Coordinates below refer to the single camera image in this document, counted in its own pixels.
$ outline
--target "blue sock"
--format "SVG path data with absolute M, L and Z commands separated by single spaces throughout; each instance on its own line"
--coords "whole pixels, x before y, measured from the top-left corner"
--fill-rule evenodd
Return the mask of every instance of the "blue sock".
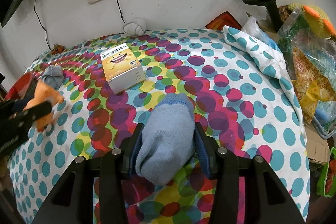
M 142 130 L 136 173 L 166 185 L 194 153 L 194 107 L 184 93 L 169 93 L 154 108 Z

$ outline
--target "wire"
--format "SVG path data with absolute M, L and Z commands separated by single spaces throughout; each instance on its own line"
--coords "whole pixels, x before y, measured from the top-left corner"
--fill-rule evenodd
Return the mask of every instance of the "wire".
M 124 17 L 123 17 L 123 13 L 122 13 L 122 11 L 121 11 L 121 9 L 120 9 L 119 0 L 117 0 L 117 4 L 118 4 L 118 7 L 119 7 L 119 11 L 120 11 L 121 19 L 122 19 L 122 21 L 125 23 L 125 20 L 124 20 Z
M 34 0 L 34 12 L 35 12 L 35 14 L 36 14 L 36 16 L 37 16 L 37 19 L 38 19 L 39 22 L 40 22 L 40 25 L 41 25 L 42 29 L 45 31 L 45 41 L 47 42 L 47 45 L 48 45 L 49 50 L 51 50 L 50 45 L 49 45 L 49 42 L 48 42 L 48 39 L 47 39 L 47 29 L 44 28 L 44 26 L 42 25 L 41 20 L 40 20 L 40 17 L 39 17 L 39 15 L 38 15 L 37 12 L 36 12 L 36 0 Z

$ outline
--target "bed cover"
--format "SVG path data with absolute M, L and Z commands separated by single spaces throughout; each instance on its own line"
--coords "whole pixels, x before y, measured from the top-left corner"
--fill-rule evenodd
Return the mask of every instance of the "bed cover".
M 146 81 L 114 95 L 100 53 L 123 42 L 142 63 Z M 66 101 L 54 107 L 56 123 L 51 130 L 39 133 L 31 128 L 29 141 L 14 151 L 8 163 L 17 208 L 26 223 L 32 222 L 76 156 L 90 159 L 119 147 L 171 92 L 193 99 L 195 121 L 221 145 L 239 156 L 262 155 L 306 218 L 310 193 L 306 135 L 281 53 L 225 26 L 223 32 L 166 29 L 141 37 L 100 37 L 61 54 L 44 53 L 28 71 L 40 76 L 50 64 L 63 68 L 59 91 Z M 100 221 L 98 185 L 97 179 L 94 223 Z M 165 187 L 141 177 L 123 181 L 122 187 L 130 224 L 206 224 L 216 181 L 205 178 L 193 157 Z M 243 223 L 244 190 L 239 197 L 237 223 Z

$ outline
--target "metal screw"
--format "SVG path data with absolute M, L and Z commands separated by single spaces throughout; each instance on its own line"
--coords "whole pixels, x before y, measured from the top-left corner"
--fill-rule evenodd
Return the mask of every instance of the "metal screw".
M 254 158 L 254 160 L 255 160 L 256 162 L 258 162 L 258 163 L 262 163 L 262 162 L 264 161 L 264 159 L 263 159 L 262 156 L 256 156 L 256 157 Z
M 225 148 L 225 147 L 220 147 L 220 148 L 218 148 L 218 153 L 220 153 L 220 154 L 226 154 L 227 153 L 227 149 Z
M 112 150 L 112 154 L 113 155 L 119 155 L 121 153 L 121 149 L 120 148 L 114 148 L 113 150 Z
M 75 158 L 75 163 L 80 164 L 81 162 L 83 162 L 83 160 L 84 160 L 83 156 L 78 156 Z

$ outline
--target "cartoon face on box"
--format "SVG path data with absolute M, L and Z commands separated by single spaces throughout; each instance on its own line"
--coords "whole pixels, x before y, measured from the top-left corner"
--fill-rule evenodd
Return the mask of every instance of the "cartoon face on box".
M 101 54 L 106 80 L 140 65 L 138 59 L 124 43 Z

